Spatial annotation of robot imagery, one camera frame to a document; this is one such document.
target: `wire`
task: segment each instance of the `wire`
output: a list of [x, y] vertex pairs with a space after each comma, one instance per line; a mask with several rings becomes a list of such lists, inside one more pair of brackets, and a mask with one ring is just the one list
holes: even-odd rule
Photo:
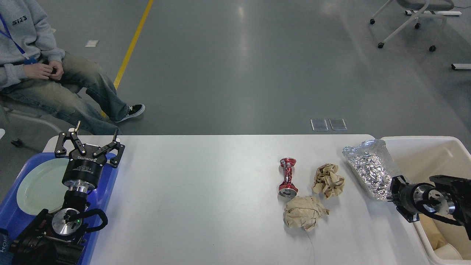
[[435, 219], [435, 220], [438, 220], [440, 222], [444, 222], [446, 224], [452, 224], [452, 225], [457, 225], [457, 226], [461, 226], [461, 224], [457, 221], [457, 220], [453, 220], [453, 219], [450, 219], [450, 218], [446, 218], [444, 216], [440, 216], [440, 215], [435, 215], [433, 213], [430, 213], [427, 211], [427, 209], [425, 209], [424, 205], [427, 204], [429, 201], [428, 200], [422, 200], [422, 201], [419, 201], [416, 203], [417, 206], [417, 210], [419, 210], [419, 212], [421, 212], [422, 214], [432, 218], [432, 219]]

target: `yellow floor line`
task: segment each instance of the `yellow floor line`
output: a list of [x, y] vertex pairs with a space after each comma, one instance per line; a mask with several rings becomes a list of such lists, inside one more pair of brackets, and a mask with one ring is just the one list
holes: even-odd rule
[[[116, 89], [118, 89], [119, 84], [121, 82], [122, 75], [124, 74], [124, 71], [126, 71], [126, 67], [128, 66], [129, 59], [131, 58], [131, 55], [134, 50], [134, 47], [136, 46], [136, 43], [138, 42], [139, 35], [141, 34], [142, 27], [144, 26], [144, 23], [146, 22], [147, 15], [149, 14], [149, 10], [152, 7], [153, 2], [154, 0], [149, 0], [149, 2], [147, 3], [147, 7], [144, 10], [144, 14], [142, 15], [138, 28], [136, 29], [136, 32], [134, 33], [134, 37], [132, 38], [128, 51], [126, 52], [126, 56], [124, 56], [124, 60], [121, 63], [121, 67], [119, 68], [118, 74], [116, 75], [116, 78], [113, 83]], [[106, 114], [102, 111], [101, 116], [106, 117]]]

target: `person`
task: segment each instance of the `person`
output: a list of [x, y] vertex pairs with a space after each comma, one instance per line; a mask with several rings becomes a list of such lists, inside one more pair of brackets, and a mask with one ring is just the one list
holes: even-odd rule
[[112, 122], [141, 115], [145, 106], [128, 106], [113, 82], [94, 62], [59, 49], [47, 15], [35, 0], [0, 1], [0, 94], [42, 109], [92, 134], [118, 128], [77, 93], [85, 87]]

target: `blue tray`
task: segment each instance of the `blue tray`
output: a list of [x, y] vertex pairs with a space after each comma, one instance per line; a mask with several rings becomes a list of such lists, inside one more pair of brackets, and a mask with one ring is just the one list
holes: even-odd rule
[[[106, 157], [110, 159], [114, 157], [114, 154], [110, 153]], [[13, 186], [8, 191], [7, 196], [0, 205], [0, 228], [6, 229], [8, 231], [8, 237], [11, 241], [17, 238], [21, 231], [23, 231], [23, 229], [25, 229], [35, 218], [35, 215], [29, 215], [23, 212], [18, 207], [16, 202], [16, 193], [18, 192], [18, 187], [20, 186], [21, 181], [35, 167], [55, 158], [56, 157], [54, 156], [54, 153], [40, 153], [28, 159], [26, 164], [21, 169], [20, 174], [13, 183]], [[117, 168], [112, 168], [108, 164], [103, 167], [103, 172], [101, 174], [100, 182], [98, 183], [98, 188], [93, 190], [92, 193], [88, 196], [88, 202], [90, 203], [89, 209], [100, 208], [103, 211], [106, 211], [117, 174]], [[87, 218], [86, 222], [90, 227], [93, 227], [100, 225], [101, 219], [98, 216], [93, 216]], [[82, 256], [77, 264], [86, 265], [90, 263], [93, 249], [95, 248], [95, 244], [97, 242], [98, 233], [99, 232], [92, 232], [85, 234], [83, 238], [86, 239], [87, 242], [85, 243]]]

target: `white table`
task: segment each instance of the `white table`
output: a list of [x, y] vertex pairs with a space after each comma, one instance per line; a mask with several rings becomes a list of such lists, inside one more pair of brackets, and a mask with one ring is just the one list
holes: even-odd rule
[[[103, 146], [111, 136], [80, 136]], [[126, 145], [91, 260], [105, 264], [430, 264], [417, 233], [390, 202], [370, 199], [342, 155], [370, 135], [121, 136]], [[44, 151], [52, 152], [57, 138]], [[312, 196], [316, 169], [340, 166], [346, 185], [325, 200], [313, 231], [288, 228], [277, 194], [279, 160]]]

